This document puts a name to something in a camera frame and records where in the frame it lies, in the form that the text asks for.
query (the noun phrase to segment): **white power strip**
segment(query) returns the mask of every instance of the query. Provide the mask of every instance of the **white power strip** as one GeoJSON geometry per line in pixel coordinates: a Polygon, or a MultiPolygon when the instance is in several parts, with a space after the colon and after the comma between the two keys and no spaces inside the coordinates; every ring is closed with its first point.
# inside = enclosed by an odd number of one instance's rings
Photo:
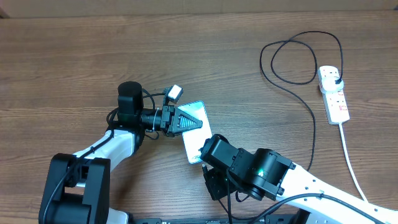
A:
{"type": "Polygon", "coordinates": [[[343,123],[349,120],[349,113],[347,108],[346,98],[344,96],[343,81],[340,84],[335,84],[335,80],[339,79],[338,69],[333,66],[322,66],[318,71],[319,87],[322,92],[323,102],[325,104],[326,116],[328,117],[329,124],[338,124],[340,129],[341,142],[343,144],[344,155],[346,158],[347,166],[355,186],[365,202],[368,200],[363,194],[361,187],[356,180],[353,168],[349,161],[346,140],[344,137],[343,123]]]}

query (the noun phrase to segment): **brown wood surface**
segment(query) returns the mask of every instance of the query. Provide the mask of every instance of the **brown wood surface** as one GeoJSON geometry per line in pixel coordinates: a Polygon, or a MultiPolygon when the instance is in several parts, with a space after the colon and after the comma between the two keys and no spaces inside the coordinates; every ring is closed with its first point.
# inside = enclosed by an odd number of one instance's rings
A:
{"type": "MultiPolygon", "coordinates": [[[[262,46],[304,30],[324,30],[340,38],[351,115],[344,127],[353,169],[371,203],[398,210],[394,11],[3,19],[0,223],[37,223],[52,156],[98,140],[106,128],[105,116],[117,106],[117,87],[128,80],[151,93],[178,83],[184,88],[180,104],[205,102],[213,133],[251,152],[274,149],[307,167],[311,116],[298,100],[267,83],[258,64],[262,46]]],[[[315,49],[319,65],[340,66],[331,37],[309,34],[297,39],[315,49]]],[[[264,55],[267,73],[275,48],[264,55]]],[[[274,66],[282,77],[304,81],[312,76],[314,63],[308,49],[291,44],[274,66]]],[[[338,127],[327,123],[317,79],[305,86],[282,85],[300,95],[317,119],[311,173],[359,196],[338,127]]],[[[110,194],[113,208],[138,218],[226,216],[207,192],[201,165],[187,162],[181,137],[145,140],[111,174],[110,194]]],[[[271,204],[268,199],[232,202],[233,213],[240,217],[271,204]]],[[[294,211],[284,206],[278,212],[294,211]]]]}

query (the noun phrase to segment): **green light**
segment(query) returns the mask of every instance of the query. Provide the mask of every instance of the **green light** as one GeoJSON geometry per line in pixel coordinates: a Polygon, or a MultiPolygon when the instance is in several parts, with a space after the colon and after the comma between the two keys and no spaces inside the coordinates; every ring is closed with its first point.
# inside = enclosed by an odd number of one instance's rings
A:
{"type": "Polygon", "coordinates": [[[261,169],[261,170],[259,171],[258,175],[259,175],[260,177],[264,176],[264,171],[261,169]]]}

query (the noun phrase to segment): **power plug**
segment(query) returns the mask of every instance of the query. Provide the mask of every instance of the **power plug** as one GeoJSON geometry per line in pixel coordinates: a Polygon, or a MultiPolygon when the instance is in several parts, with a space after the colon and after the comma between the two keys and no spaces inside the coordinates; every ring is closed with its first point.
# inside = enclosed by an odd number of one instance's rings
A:
{"type": "Polygon", "coordinates": [[[340,124],[349,120],[347,102],[343,92],[344,82],[342,80],[339,84],[335,83],[339,77],[336,67],[327,65],[319,68],[319,87],[329,124],[340,124]]]}

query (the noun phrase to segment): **wooden table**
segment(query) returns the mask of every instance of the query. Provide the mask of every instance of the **wooden table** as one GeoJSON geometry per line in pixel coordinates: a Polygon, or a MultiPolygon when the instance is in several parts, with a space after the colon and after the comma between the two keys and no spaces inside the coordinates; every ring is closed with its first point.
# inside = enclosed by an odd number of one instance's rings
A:
{"type": "MultiPolygon", "coordinates": [[[[398,210],[397,12],[4,19],[0,223],[37,223],[52,156],[98,140],[105,116],[117,106],[117,87],[128,80],[151,93],[178,83],[184,88],[180,104],[205,102],[213,133],[251,152],[274,149],[307,167],[311,116],[297,99],[265,81],[258,62],[262,46],[305,30],[328,31],[341,40],[351,115],[344,127],[353,169],[371,203],[398,210]]],[[[315,49],[319,66],[340,67],[331,37],[297,39],[315,49]]],[[[268,74],[276,47],[264,55],[268,74]]],[[[297,44],[286,46],[274,66],[293,81],[308,80],[314,69],[310,51],[297,44]]],[[[317,119],[311,173],[359,196],[338,127],[327,123],[317,79],[304,86],[282,85],[300,95],[317,119]]],[[[137,218],[226,217],[207,192],[201,165],[188,163],[181,137],[146,139],[111,174],[110,200],[111,207],[137,218]]],[[[271,204],[268,199],[233,201],[233,214],[256,215],[271,204]]]]}

